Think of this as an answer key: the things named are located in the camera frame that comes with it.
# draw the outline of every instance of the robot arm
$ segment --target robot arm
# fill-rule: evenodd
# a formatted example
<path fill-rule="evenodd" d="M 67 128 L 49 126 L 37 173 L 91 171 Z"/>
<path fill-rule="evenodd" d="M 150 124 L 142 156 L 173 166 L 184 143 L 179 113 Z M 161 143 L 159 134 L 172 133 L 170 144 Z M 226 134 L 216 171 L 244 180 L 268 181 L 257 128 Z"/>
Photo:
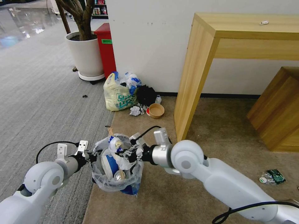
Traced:
<path fill-rule="evenodd" d="M 58 144 L 55 162 L 41 162 L 31 167 L 24 183 L 10 197 L 0 203 L 2 224 L 38 223 L 45 203 L 58 188 L 90 160 L 85 152 L 87 141 L 80 141 L 75 155 L 67 156 L 67 145 Z"/>
<path fill-rule="evenodd" d="M 130 139 L 134 146 L 123 157 L 129 162 L 149 161 L 183 178 L 197 178 L 211 195 L 232 209 L 274 201 L 252 180 L 223 161 L 207 158 L 195 142 L 184 140 L 172 146 L 165 128 L 155 131 L 154 136 L 157 145 L 149 147 L 142 135 L 133 135 Z M 86 152 L 87 144 L 80 141 L 77 152 L 69 157 L 67 145 L 58 144 L 55 162 L 41 162 L 30 168 L 21 187 L 0 203 L 1 223 L 38 223 L 44 204 L 57 189 L 65 186 L 69 177 L 87 161 L 96 160 L 95 155 Z M 299 206 L 271 204 L 237 212 L 247 219 L 268 224 L 299 224 Z"/>
<path fill-rule="evenodd" d="M 170 174 L 200 180 L 211 195 L 232 209 L 261 202 L 275 202 L 251 179 L 219 159 L 204 156 L 201 147 L 195 142 L 183 140 L 172 147 L 165 128 L 155 131 L 154 136 L 157 145 L 142 146 L 143 161 L 160 165 Z M 299 209 L 288 205 L 264 205 L 238 213 L 247 219 L 264 223 L 299 224 Z"/>

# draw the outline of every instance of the potted plant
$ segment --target potted plant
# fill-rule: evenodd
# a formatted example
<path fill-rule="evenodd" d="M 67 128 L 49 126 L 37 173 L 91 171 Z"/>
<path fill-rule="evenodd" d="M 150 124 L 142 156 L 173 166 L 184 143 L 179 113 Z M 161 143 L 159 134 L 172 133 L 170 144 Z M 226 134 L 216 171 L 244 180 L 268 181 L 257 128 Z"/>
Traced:
<path fill-rule="evenodd" d="M 78 32 L 67 34 L 66 39 L 71 54 L 83 80 L 94 81 L 104 78 L 103 64 L 97 36 L 90 26 L 94 0 L 56 0 L 74 18 Z"/>

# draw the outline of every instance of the black cable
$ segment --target black cable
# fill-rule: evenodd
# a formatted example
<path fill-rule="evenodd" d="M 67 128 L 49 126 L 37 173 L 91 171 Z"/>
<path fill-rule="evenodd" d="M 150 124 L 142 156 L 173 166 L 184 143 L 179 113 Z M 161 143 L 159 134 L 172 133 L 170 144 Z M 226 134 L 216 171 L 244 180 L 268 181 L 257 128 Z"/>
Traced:
<path fill-rule="evenodd" d="M 148 132 L 149 132 L 151 129 L 153 129 L 153 128 L 161 128 L 161 127 L 160 127 L 160 126 L 157 126 L 157 125 L 150 127 L 150 128 L 147 129 L 145 132 L 143 132 L 139 137 L 137 137 L 136 140 L 138 140 L 139 138 L 143 137 L 146 133 L 148 133 Z"/>
<path fill-rule="evenodd" d="M 157 125 L 155 125 L 155 126 L 152 126 L 152 127 L 150 127 L 149 129 L 147 129 L 145 132 L 143 132 L 140 136 L 138 136 L 136 139 L 131 139 L 131 144 L 132 145 L 135 145 L 136 144 L 136 141 L 139 139 L 139 138 L 141 138 L 141 137 L 143 137 L 146 133 L 148 133 L 151 129 L 153 129 L 153 128 L 161 128 L 160 126 L 157 126 Z"/>
<path fill-rule="evenodd" d="M 290 203 L 290 202 L 260 202 L 260 203 L 255 203 L 255 204 L 250 204 L 250 205 L 246 205 L 240 208 L 235 208 L 235 209 L 231 209 L 229 208 L 229 210 L 221 215 L 218 215 L 216 218 L 213 219 L 212 224 L 221 224 L 223 223 L 228 217 L 229 215 L 236 213 L 236 212 L 240 212 L 249 208 L 254 208 L 254 207 L 259 207 L 259 206 L 263 206 L 263 205 L 274 205 L 274 204 L 278 204 L 278 205 L 289 205 L 289 206 L 293 206 L 296 208 L 299 208 L 298 205 L 294 204 L 294 203 Z"/>
<path fill-rule="evenodd" d="M 37 153 L 37 155 L 36 155 L 36 164 L 38 164 L 38 156 L 40 155 L 41 151 L 43 151 L 43 149 L 46 148 L 47 146 L 52 145 L 52 144 L 57 144 L 57 143 L 70 143 L 70 144 L 75 145 L 76 147 L 79 146 L 79 142 L 74 143 L 74 142 L 68 142 L 68 141 L 59 141 L 59 142 L 52 142 L 52 143 L 49 143 L 48 145 L 45 145 L 44 147 L 42 147 L 42 148 L 38 151 L 38 153 Z"/>

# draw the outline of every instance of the white flower pot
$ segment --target white flower pot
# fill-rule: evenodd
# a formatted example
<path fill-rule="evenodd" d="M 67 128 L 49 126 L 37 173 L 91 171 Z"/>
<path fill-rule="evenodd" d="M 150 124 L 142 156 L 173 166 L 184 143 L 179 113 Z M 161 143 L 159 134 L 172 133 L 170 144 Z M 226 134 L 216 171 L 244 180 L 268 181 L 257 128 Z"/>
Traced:
<path fill-rule="evenodd" d="M 77 35 L 79 35 L 79 32 L 67 34 L 66 40 L 75 61 L 75 66 L 78 69 L 79 77 L 87 81 L 104 78 L 104 69 L 97 39 L 85 41 L 70 40 Z"/>

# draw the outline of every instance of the yellow plastic bag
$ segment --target yellow plastic bag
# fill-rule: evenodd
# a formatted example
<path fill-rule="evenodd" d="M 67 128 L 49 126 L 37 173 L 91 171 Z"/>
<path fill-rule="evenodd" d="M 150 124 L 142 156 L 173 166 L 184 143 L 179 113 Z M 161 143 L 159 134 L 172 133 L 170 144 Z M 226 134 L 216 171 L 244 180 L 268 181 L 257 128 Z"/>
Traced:
<path fill-rule="evenodd" d="M 114 73 L 111 73 L 104 83 L 104 96 L 106 108 L 111 111 L 123 110 L 137 103 L 136 92 L 131 95 L 129 88 L 117 83 Z"/>

